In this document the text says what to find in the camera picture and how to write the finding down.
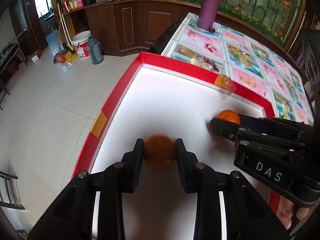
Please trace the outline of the right human hand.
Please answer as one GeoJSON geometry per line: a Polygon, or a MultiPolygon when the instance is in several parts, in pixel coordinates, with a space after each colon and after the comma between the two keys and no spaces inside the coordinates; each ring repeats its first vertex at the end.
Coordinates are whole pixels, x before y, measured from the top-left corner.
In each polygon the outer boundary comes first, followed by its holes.
{"type": "MultiPolygon", "coordinates": [[[[296,212],[296,217],[301,222],[306,222],[312,213],[316,210],[319,202],[314,204],[312,207],[300,207],[296,212]]],[[[294,217],[294,203],[285,197],[281,196],[279,201],[279,206],[277,209],[277,217],[283,224],[286,230],[289,230],[292,224],[292,218],[294,217]]]]}

